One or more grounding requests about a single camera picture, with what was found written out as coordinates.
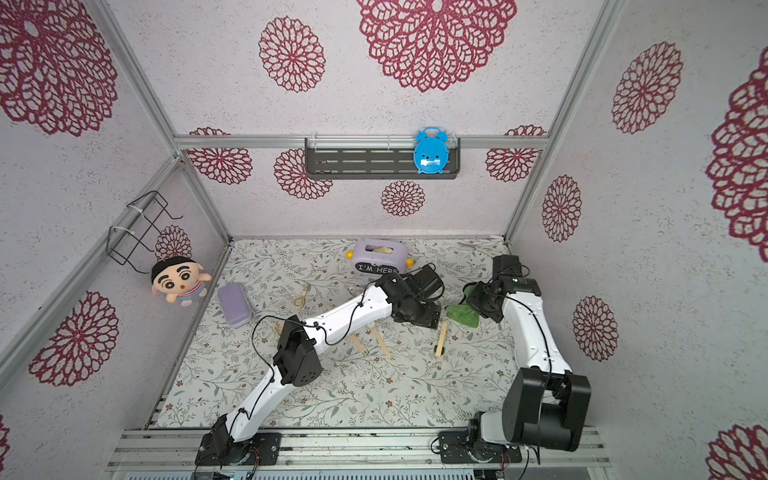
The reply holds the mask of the green cleaning cloth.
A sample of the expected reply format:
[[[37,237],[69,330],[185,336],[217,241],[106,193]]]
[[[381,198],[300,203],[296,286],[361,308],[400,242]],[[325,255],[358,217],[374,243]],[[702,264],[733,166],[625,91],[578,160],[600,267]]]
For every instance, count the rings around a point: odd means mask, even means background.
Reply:
[[[479,326],[479,313],[468,304],[468,298],[473,293],[477,283],[470,282],[463,287],[463,297],[455,304],[450,304],[445,308],[447,317],[465,327],[477,328]]]

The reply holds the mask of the beige watch long diagonal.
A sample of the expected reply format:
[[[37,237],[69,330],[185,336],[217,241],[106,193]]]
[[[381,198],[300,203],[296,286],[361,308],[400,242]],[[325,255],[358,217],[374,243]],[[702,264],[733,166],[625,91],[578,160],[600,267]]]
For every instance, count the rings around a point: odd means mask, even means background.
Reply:
[[[361,340],[359,339],[359,337],[356,334],[354,334],[354,333],[350,334],[349,338],[350,338],[351,342],[354,344],[354,346],[358,349],[358,351],[361,354],[366,354],[367,353],[366,346],[361,342]]]

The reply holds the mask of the beige watch short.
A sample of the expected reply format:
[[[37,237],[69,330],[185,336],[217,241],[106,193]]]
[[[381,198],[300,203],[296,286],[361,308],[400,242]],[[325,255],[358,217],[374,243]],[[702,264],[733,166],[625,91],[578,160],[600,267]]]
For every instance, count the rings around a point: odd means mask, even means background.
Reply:
[[[293,305],[297,309],[301,309],[301,308],[303,308],[305,306],[306,299],[307,299],[307,296],[308,296],[308,293],[309,293],[309,290],[310,290],[310,285],[308,283],[306,283],[306,282],[301,282],[300,286],[301,286],[301,291],[295,297],[295,299],[293,301]]]

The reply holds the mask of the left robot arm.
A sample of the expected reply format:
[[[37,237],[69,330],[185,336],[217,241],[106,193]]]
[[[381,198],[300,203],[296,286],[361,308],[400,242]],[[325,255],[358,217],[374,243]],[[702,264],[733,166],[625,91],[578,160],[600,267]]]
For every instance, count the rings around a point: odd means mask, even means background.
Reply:
[[[435,329],[441,317],[439,298],[445,285],[433,264],[413,272],[387,273],[369,282],[361,293],[332,310],[301,320],[278,318],[283,328],[277,350],[268,360],[264,378],[231,412],[220,416],[200,448],[222,460],[236,444],[251,440],[266,417],[293,390],[319,378],[320,356],[356,331],[380,319]]]

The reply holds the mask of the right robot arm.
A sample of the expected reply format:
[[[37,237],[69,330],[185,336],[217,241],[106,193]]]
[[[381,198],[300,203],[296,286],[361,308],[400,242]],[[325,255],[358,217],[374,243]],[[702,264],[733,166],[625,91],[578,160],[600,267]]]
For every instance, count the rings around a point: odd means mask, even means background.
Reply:
[[[468,450],[475,456],[517,445],[577,450],[591,385],[573,372],[557,347],[537,282],[517,256],[499,255],[493,258],[491,279],[476,283],[466,301],[481,317],[511,328],[518,364],[500,409],[471,419]]]

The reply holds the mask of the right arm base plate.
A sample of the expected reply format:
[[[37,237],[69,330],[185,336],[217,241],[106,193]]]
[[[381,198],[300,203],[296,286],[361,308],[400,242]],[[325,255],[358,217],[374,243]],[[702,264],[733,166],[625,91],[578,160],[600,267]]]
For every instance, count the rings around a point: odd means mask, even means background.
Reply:
[[[443,464],[518,464],[524,458],[519,447],[488,443],[470,438],[468,430],[443,430],[438,433],[436,450]]]

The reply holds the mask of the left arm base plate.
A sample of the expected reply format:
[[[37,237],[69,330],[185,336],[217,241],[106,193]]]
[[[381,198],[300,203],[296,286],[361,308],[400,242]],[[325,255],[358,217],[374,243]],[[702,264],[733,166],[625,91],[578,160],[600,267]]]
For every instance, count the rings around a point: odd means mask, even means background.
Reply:
[[[253,438],[235,443],[225,432],[203,436],[194,465],[202,466],[274,466],[280,451],[282,435],[257,433]]]

